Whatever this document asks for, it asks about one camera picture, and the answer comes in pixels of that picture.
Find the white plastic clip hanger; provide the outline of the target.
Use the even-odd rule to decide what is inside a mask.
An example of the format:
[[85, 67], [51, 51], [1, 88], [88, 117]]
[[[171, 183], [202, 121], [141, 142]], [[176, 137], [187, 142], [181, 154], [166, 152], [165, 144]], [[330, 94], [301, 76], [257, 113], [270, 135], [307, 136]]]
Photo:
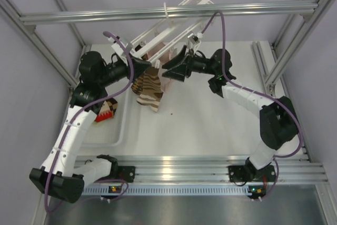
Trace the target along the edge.
[[200, 18], [173, 38], [172, 34], [182, 28], [189, 19], [179, 18], [174, 21], [173, 15], [168, 13], [168, 9], [165, 8], [164, 11], [165, 17], [163, 19], [131, 41], [133, 45], [131, 54], [134, 57], [142, 58], [146, 55], [147, 60], [154, 63], [169, 55], [178, 42], [191, 35], [195, 29], [202, 28], [206, 22], [205, 17]]

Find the brown beige striped sock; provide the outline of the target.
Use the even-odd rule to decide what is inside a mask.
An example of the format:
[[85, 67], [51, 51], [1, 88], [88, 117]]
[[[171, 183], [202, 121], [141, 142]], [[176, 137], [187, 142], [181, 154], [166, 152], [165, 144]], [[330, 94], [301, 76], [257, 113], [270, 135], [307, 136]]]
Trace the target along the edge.
[[160, 106], [161, 100], [150, 100], [149, 106], [152, 111], [157, 112]]

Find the brown yellow argyle sock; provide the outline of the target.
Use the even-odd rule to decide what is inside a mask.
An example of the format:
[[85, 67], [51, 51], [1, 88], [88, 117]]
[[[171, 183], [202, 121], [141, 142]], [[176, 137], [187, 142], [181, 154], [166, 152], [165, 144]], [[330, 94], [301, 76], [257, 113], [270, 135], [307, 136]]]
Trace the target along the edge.
[[143, 92], [143, 84], [144, 84], [144, 75], [136, 78], [131, 86], [131, 90], [136, 95], [140, 95]]

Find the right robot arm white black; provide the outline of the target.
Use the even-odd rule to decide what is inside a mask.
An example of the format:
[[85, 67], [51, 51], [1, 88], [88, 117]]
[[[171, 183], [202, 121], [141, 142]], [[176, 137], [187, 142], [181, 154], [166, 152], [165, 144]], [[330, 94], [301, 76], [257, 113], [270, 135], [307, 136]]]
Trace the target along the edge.
[[230, 73], [231, 56], [218, 49], [210, 58], [203, 53], [188, 50], [163, 65], [163, 77], [184, 82], [192, 73], [209, 74], [210, 90], [251, 112], [259, 120], [260, 142], [244, 165], [230, 167], [230, 181], [238, 186], [247, 182], [263, 181], [274, 172], [271, 162], [277, 151], [300, 133], [299, 123], [291, 100], [283, 96], [275, 99], [261, 92], [234, 84]]

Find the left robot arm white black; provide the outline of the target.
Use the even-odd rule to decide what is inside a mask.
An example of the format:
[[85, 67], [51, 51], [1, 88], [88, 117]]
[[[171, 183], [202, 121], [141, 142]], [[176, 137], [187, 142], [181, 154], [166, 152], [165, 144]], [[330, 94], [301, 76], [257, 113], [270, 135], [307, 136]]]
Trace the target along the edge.
[[128, 84], [116, 93], [120, 95], [151, 66], [149, 61], [131, 55], [126, 62], [118, 56], [110, 63], [97, 51], [81, 56], [80, 82], [71, 96], [64, 125], [46, 160], [29, 174], [29, 179], [44, 194], [46, 209], [49, 197], [75, 203], [88, 185], [99, 180], [119, 181], [118, 161], [110, 155], [98, 155], [80, 168], [74, 167], [75, 161], [87, 131], [104, 102], [111, 98], [106, 87], [127, 78]]

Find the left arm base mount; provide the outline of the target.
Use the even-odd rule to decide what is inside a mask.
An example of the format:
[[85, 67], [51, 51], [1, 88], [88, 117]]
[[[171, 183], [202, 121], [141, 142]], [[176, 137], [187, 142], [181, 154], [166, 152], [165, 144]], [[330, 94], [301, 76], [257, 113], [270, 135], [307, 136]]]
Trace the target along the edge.
[[114, 173], [114, 179], [122, 179], [128, 183], [133, 183], [135, 179], [134, 166], [118, 166], [116, 172]]

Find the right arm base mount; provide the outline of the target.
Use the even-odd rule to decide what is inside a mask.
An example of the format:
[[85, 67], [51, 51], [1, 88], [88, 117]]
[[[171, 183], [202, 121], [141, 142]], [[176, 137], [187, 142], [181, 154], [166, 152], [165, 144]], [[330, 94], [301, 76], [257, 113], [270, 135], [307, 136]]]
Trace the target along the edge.
[[230, 165], [228, 173], [232, 183], [244, 183], [250, 180], [250, 174], [244, 165]]

